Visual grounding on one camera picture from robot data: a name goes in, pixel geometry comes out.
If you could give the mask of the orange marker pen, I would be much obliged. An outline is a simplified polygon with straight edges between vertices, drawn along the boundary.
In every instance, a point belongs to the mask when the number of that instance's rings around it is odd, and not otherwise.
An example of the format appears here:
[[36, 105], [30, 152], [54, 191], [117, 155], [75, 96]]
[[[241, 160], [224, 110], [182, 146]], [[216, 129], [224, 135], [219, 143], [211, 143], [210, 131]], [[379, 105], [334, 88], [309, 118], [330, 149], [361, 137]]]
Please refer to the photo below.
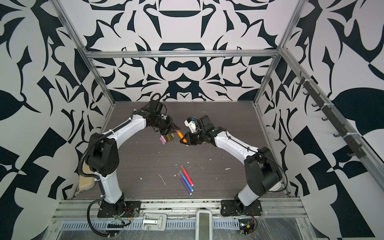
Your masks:
[[181, 138], [181, 143], [186, 144], [186, 143], [187, 143], [187, 140], [186, 140], [186, 138], [184, 137], [184, 135], [183, 135], [179, 130], [177, 130], [177, 134], [178, 134], [178, 136]]

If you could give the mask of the red marker pen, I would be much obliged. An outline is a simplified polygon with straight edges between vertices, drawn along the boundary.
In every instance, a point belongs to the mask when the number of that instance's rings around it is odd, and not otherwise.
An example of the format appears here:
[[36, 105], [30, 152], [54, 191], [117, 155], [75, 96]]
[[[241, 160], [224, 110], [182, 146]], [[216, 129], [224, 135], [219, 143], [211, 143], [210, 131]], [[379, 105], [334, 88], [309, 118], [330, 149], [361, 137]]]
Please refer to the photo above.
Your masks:
[[193, 187], [194, 186], [194, 183], [192, 181], [192, 179], [190, 178], [187, 170], [185, 169], [185, 167], [183, 165], [181, 165], [181, 169], [182, 169], [182, 172], [184, 173], [185, 177], [187, 178], [187, 181], [189, 182], [189, 184]]

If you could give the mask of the purple marker pen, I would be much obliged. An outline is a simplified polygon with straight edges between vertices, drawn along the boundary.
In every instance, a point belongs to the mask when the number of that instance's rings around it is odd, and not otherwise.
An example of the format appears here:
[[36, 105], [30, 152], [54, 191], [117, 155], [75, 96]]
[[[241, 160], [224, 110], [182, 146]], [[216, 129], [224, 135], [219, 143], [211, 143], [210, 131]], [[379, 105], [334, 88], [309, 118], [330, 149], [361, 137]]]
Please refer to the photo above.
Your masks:
[[188, 194], [189, 195], [192, 195], [192, 191], [190, 190], [190, 188], [188, 187], [187, 183], [185, 182], [185, 180], [183, 179], [182, 175], [180, 173], [177, 174], [177, 176], [179, 177], [181, 183], [183, 184], [183, 186], [185, 187], [185, 189], [187, 190]]

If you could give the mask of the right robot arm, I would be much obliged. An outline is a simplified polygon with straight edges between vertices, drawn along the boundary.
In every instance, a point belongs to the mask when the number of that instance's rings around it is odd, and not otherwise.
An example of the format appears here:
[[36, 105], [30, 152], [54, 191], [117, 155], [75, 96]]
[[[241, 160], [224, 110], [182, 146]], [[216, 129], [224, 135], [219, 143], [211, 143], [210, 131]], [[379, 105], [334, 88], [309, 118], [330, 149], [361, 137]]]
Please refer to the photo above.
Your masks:
[[282, 189], [284, 178], [282, 168], [267, 147], [257, 148], [246, 144], [225, 128], [215, 127], [207, 115], [201, 118], [188, 118], [184, 124], [189, 131], [181, 139], [182, 144], [188, 146], [212, 144], [244, 165], [247, 184], [234, 198], [237, 212], [249, 210], [265, 193], [278, 192]]

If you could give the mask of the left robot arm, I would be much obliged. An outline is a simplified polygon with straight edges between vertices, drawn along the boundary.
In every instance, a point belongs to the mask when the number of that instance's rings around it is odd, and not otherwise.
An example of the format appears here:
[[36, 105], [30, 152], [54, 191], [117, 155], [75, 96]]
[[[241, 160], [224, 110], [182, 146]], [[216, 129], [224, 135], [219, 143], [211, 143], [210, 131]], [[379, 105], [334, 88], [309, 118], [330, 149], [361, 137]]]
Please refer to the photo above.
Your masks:
[[117, 168], [120, 163], [119, 147], [133, 135], [147, 127], [165, 136], [180, 128], [173, 119], [162, 113], [167, 107], [156, 93], [140, 109], [133, 110], [129, 118], [102, 134], [93, 134], [78, 164], [78, 173], [84, 178], [94, 178], [99, 183], [102, 197], [100, 202], [120, 215], [124, 208], [124, 194], [119, 187]]

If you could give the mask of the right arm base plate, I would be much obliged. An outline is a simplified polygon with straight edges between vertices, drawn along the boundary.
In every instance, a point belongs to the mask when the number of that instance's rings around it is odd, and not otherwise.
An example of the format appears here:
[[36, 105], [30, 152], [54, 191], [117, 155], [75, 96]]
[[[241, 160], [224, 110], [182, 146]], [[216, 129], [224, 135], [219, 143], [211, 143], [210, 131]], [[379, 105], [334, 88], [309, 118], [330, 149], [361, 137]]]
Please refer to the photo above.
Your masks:
[[238, 200], [221, 200], [221, 215], [229, 216], [261, 216], [262, 206], [259, 200], [249, 206], [244, 206]]

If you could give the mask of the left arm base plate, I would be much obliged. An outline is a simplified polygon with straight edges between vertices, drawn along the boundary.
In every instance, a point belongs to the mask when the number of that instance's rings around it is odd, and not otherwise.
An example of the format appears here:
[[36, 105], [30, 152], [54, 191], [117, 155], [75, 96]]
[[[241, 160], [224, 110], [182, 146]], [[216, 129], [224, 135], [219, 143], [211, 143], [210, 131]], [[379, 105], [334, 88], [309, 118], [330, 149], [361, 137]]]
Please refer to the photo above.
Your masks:
[[97, 217], [98, 218], [112, 218], [119, 217], [133, 217], [141, 210], [141, 201], [120, 201], [116, 204], [110, 204], [102, 201]]

